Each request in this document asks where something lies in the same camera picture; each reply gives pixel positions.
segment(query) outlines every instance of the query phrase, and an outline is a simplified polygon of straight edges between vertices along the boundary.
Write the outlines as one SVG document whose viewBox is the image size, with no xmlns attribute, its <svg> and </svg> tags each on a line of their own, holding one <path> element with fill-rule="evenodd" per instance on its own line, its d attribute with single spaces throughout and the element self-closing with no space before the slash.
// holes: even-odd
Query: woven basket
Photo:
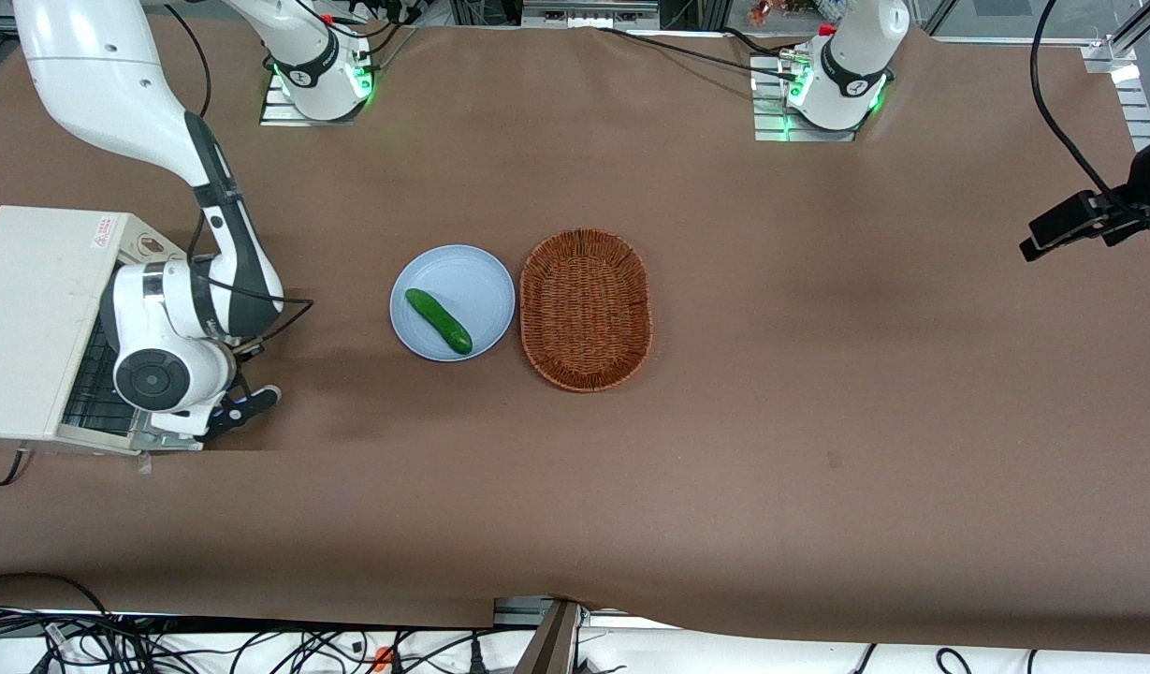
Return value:
<svg viewBox="0 0 1150 674">
<path fill-rule="evenodd" d="M 652 332 L 645 265 L 624 239 L 574 229 L 532 248 L 520 273 L 520 342 L 551 383 L 615 386 L 645 362 Z"/>
</svg>

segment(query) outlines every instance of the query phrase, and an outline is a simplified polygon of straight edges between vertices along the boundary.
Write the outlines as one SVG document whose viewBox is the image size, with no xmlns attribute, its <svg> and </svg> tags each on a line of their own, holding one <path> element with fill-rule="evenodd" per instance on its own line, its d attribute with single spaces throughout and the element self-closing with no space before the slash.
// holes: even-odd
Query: plate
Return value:
<svg viewBox="0 0 1150 674">
<path fill-rule="evenodd" d="M 405 291 L 432 294 L 470 334 L 473 350 L 460 354 L 408 304 Z M 515 312 L 515 288 L 504 265 L 483 248 L 442 246 L 421 253 L 391 288 L 391 328 L 408 350 L 439 362 L 473 359 L 507 332 Z"/>
</svg>

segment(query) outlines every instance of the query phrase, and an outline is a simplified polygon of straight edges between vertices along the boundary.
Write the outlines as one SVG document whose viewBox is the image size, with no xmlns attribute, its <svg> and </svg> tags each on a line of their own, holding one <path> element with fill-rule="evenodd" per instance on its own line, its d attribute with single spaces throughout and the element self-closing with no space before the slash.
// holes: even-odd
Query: cucumber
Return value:
<svg viewBox="0 0 1150 674">
<path fill-rule="evenodd" d="M 450 312 L 445 311 L 445 307 L 437 299 L 434 299 L 432 294 L 425 293 L 423 290 L 416 290 L 416 288 L 409 288 L 405 290 L 405 298 L 416 309 L 416 313 L 421 314 L 421 319 L 428 320 L 429 324 L 432 324 L 434 329 L 437 329 L 438 335 L 445 339 L 445 343 L 455 353 L 470 353 L 474 349 L 470 342 L 470 334 L 467 332 L 467 329 L 454 316 L 450 315 Z"/>
</svg>

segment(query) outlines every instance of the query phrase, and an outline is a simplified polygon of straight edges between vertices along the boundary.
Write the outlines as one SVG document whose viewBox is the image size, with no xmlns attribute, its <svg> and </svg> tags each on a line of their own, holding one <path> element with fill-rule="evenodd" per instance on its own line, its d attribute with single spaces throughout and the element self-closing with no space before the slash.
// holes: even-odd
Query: robotic arm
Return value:
<svg viewBox="0 0 1150 674">
<path fill-rule="evenodd" d="M 887 64 L 912 25 L 903 0 L 850 0 L 833 35 L 819 35 L 791 52 L 787 102 L 822 129 L 852 129 L 877 102 Z"/>
<path fill-rule="evenodd" d="M 293 1 L 228 1 L 276 63 L 305 72 L 299 82 L 289 76 L 302 113 L 331 118 L 361 108 L 369 90 L 354 82 L 353 63 L 365 58 L 363 43 L 334 35 Z M 204 435 L 236 375 L 229 345 L 266 332 L 284 309 L 284 288 L 223 150 L 168 87 L 138 0 L 17 0 L 15 13 L 32 82 L 54 121 L 91 145 L 179 176 L 218 244 L 208 259 L 123 266 L 101 299 L 118 353 L 117 392 L 151 411 L 153 426 Z"/>
</svg>

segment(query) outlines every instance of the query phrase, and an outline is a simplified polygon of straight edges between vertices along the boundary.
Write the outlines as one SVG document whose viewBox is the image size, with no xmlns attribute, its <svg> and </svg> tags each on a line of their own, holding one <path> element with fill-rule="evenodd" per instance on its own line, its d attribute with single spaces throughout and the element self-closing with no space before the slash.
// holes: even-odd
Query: green led light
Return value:
<svg viewBox="0 0 1150 674">
<path fill-rule="evenodd" d="M 882 94 L 883 93 L 887 93 L 887 90 L 885 89 L 879 89 L 879 93 L 875 93 L 874 98 L 871 99 L 871 114 L 876 113 L 879 110 L 879 108 L 882 107 Z"/>
</svg>

